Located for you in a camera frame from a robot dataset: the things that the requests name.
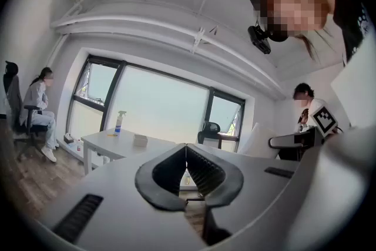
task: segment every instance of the small white box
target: small white box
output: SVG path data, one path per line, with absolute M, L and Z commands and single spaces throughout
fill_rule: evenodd
M 147 137 L 145 135 L 135 134 L 133 137 L 133 145 L 145 147 L 147 145 Z

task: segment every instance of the black chair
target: black chair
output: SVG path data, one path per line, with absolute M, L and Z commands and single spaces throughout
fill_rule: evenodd
M 221 127 L 218 123 L 204 121 L 203 129 L 197 134 L 197 141 L 203 145 L 205 138 L 218 140 L 218 149 L 222 148 L 222 136 L 219 134 Z
M 21 161 L 21 155 L 25 153 L 31 146 L 33 146 L 43 155 L 42 160 L 46 160 L 46 156 L 42 153 L 40 147 L 38 146 L 35 135 L 38 136 L 38 133 L 47 132 L 47 126 L 31 125 L 31 117 L 33 111 L 39 111 L 40 108 L 37 106 L 25 105 L 24 108 L 28 110 L 26 125 L 20 125 L 19 123 L 19 115 L 22 108 L 22 99 L 19 92 L 19 80 L 17 73 L 17 64 L 7 61 L 6 72 L 3 77 L 4 89 L 10 107 L 10 111 L 8 110 L 7 112 L 7 119 L 9 120 L 9 125 L 11 126 L 14 134 L 21 135 L 25 133 L 27 135 L 27 137 L 23 138 L 13 138 L 15 149 L 18 142 L 26 143 L 26 146 L 18 153 L 17 160 Z

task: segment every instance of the chair backrest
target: chair backrest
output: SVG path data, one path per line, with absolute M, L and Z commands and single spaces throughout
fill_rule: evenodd
M 279 150 L 270 148 L 268 142 L 270 138 L 276 136 L 276 133 L 272 130 L 263 127 L 256 122 L 248 141 L 238 153 L 252 157 L 275 159 Z
M 197 141 L 201 145 L 211 146 L 213 148 L 222 148 L 222 136 L 218 133 L 199 132 Z
M 220 131 L 221 127 L 218 125 L 218 123 L 204 121 L 202 131 L 197 134 L 197 141 L 201 145 L 207 145 L 221 149 L 222 136 L 219 134 Z
M 19 91 L 18 80 L 18 66 L 15 63 L 7 62 L 5 74 L 3 76 L 4 89 L 6 99 L 8 101 L 8 108 L 6 118 L 12 129 L 15 128 L 16 123 L 19 122 L 19 114 L 22 107 L 22 98 Z

